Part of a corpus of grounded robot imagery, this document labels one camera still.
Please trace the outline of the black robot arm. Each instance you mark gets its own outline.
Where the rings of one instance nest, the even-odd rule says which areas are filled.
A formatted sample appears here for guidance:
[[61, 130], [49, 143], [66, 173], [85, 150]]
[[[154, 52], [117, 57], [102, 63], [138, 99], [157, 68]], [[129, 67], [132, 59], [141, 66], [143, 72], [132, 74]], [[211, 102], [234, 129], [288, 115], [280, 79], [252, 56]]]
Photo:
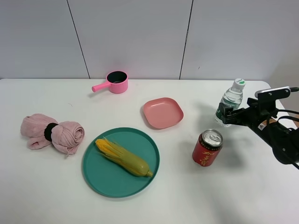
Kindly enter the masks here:
[[273, 151], [275, 158], [282, 164], [291, 164], [298, 168], [299, 162], [299, 130], [287, 128], [279, 123], [280, 119], [298, 121], [298, 118], [289, 115], [281, 116], [277, 120], [279, 112], [298, 114], [290, 110], [276, 108], [275, 101], [260, 102], [249, 98], [248, 108], [234, 110], [232, 107], [219, 103], [218, 111], [224, 124], [247, 126]]

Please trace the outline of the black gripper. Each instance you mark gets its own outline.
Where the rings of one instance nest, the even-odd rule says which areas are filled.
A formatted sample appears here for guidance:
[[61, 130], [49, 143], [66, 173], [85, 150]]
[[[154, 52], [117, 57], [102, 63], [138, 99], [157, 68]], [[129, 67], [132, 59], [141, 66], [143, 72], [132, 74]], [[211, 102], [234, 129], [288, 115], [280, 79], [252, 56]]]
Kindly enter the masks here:
[[258, 99], [248, 98], [248, 108], [234, 110], [224, 103], [219, 103], [218, 113], [225, 125], [247, 126], [251, 130], [263, 130], [267, 123], [276, 123], [276, 101], [260, 102]]

